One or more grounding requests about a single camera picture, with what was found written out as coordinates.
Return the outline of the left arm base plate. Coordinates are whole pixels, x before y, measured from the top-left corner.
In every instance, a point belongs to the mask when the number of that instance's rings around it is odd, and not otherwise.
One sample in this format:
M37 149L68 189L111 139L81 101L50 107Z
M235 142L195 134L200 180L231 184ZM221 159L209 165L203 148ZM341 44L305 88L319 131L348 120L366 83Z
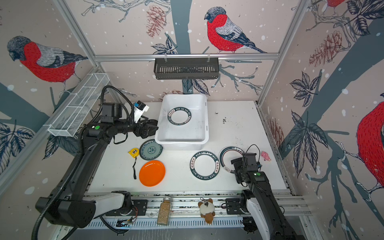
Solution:
M127 204L117 210L112 210L106 213L108 217L125 217L125 216L145 216L147 211L147 200L131 200Z

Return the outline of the small green rim plate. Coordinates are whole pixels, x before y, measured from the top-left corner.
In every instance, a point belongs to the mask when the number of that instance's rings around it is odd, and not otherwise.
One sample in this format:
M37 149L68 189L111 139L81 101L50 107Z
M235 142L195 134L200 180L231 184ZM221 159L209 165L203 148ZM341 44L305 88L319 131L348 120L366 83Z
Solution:
M172 125L182 126L191 120L192 113L185 107L176 107L169 111L167 118Z

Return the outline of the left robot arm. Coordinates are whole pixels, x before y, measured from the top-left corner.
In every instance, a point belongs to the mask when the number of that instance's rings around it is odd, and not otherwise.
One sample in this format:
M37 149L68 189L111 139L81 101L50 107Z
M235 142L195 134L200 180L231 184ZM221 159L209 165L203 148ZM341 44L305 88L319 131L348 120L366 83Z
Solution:
M135 208L127 191L114 191L92 200L84 200L84 195L91 176L116 135L134 133L145 139L155 134L158 122L144 116L148 110L149 106L142 102L133 104L130 110L116 103L101 106L99 116L81 129L79 152L57 187L49 197L38 199L36 210L40 215L34 225L35 231L43 219L53 225L84 228L94 218L108 212L122 210L130 213Z

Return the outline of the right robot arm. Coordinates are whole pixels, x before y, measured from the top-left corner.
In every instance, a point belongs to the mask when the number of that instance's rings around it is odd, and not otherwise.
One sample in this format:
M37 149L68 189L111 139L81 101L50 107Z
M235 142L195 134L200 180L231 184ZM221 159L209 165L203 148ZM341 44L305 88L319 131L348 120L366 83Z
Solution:
M247 184L249 189L241 194L242 209L253 217L264 240L304 240L297 235L278 205L266 173L259 170L261 164L256 153L243 154L231 161L238 184Z

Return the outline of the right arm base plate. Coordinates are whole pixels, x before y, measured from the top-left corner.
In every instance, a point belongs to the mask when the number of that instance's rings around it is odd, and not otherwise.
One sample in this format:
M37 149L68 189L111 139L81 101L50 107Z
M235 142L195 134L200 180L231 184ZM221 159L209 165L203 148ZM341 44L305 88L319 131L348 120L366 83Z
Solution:
M248 215L245 203L238 198L225 199L225 209L228 215Z

